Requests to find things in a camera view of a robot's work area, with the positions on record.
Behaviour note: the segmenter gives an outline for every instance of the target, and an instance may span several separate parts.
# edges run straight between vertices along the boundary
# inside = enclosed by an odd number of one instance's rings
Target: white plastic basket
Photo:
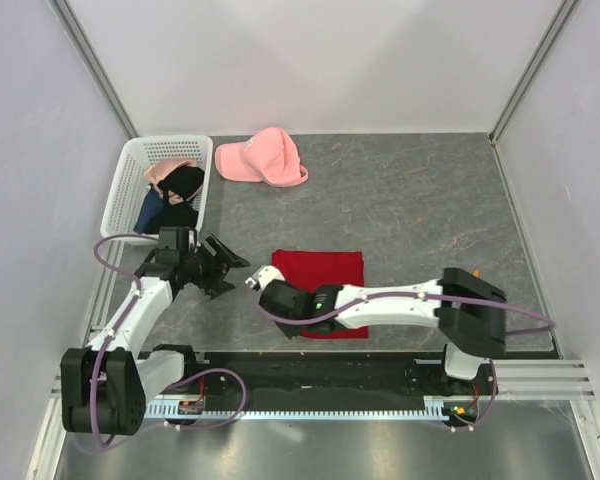
[[[138,220],[142,201],[149,188],[144,173],[154,163],[176,157],[195,159],[205,171],[202,192],[193,203],[198,210],[196,230],[199,232],[207,203],[212,154],[213,142],[204,135],[161,135],[129,140],[122,149],[111,182],[100,233],[105,237],[134,233],[133,226]],[[124,241],[136,245],[151,242],[142,239]]]

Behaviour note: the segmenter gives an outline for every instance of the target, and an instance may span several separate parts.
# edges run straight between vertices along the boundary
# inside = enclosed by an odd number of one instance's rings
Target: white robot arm
[[[447,294],[505,301],[504,292],[461,269],[445,269],[442,279],[415,285],[384,288],[325,285],[312,294],[285,282],[277,268],[265,266],[246,283],[262,292],[260,307],[279,322],[278,326],[289,337],[304,328],[317,333],[375,325],[438,329],[449,339],[445,372],[460,380],[473,379],[486,358],[498,358],[505,352],[504,311],[471,305],[454,308],[450,302],[428,298],[432,294]],[[306,321],[318,317],[326,320]]]
[[[62,418],[67,431],[91,432],[90,415],[96,412],[101,433],[133,435],[142,423],[146,404],[188,376],[187,366],[192,360],[195,363],[191,346],[162,345],[148,358],[138,357],[156,320],[185,285],[192,283],[214,298],[234,288],[224,281],[231,268],[249,266],[215,237],[209,236],[206,242],[207,246],[198,245],[186,228],[162,229],[158,247],[135,272],[141,288],[131,288],[105,329],[86,347],[67,350],[60,364]],[[442,279],[416,285],[325,285],[309,293],[268,266],[246,283],[260,292],[263,313],[290,337],[305,329],[329,333],[374,325],[436,328],[450,341],[444,359],[446,375],[460,380],[473,379],[485,358],[504,354],[502,311],[466,305],[455,308],[449,302],[397,295],[426,292],[505,301],[502,291],[460,269],[446,269]],[[136,296],[134,308],[116,330],[128,302]],[[94,407],[89,399],[97,358],[102,364]]]
[[[70,348],[62,357],[62,420],[67,431],[92,431],[89,393],[98,357],[102,363],[96,410],[101,433],[136,433],[147,402],[186,373],[194,356],[191,346],[162,345],[148,358],[138,358],[156,320],[185,285],[192,283],[214,298],[235,288],[224,281],[231,268],[249,266],[213,235],[206,245],[198,245],[190,233],[183,227],[161,229],[157,248],[135,272],[140,289],[132,286],[104,330],[85,348]]]

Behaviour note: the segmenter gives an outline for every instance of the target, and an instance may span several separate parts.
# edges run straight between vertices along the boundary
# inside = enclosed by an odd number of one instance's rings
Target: metal floor
[[[498,402],[473,433],[417,422],[251,420],[201,432],[158,429],[93,456],[67,438],[55,480],[592,478],[570,409],[558,404]]]
[[[214,144],[236,138],[215,138]],[[212,172],[203,230],[249,260],[236,285],[277,249],[361,250],[367,286],[419,283],[445,267],[481,270],[509,302],[538,310],[522,245],[486,134],[300,135],[309,180],[296,187],[236,183]],[[134,271],[147,248],[127,248]],[[112,308],[129,282],[118,278]],[[533,321],[508,316],[508,328]],[[288,340],[240,288],[213,302],[194,287],[178,294],[148,338],[212,350],[439,350],[420,327],[375,327],[368,340]],[[549,335],[514,337],[510,350],[551,350]]]

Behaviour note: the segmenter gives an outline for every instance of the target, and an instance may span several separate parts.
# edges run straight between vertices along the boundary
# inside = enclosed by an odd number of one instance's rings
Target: black cloth
[[[189,227],[195,228],[198,221],[196,212],[187,202],[166,204],[160,213],[152,217],[145,233],[155,234],[161,227]]]
[[[162,190],[163,198],[166,196],[166,191],[169,191],[187,200],[198,191],[202,182],[204,182],[204,170],[183,165],[158,183],[158,188]]]

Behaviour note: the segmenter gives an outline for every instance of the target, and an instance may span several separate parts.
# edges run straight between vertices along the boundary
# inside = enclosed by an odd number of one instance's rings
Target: red cloth
[[[362,252],[303,252],[276,250],[271,264],[298,288],[315,292],[320,285],[356,285],[364,287]],[[369,338],[367,327],[339,330],[329,335],[302,332],[307,338]]]

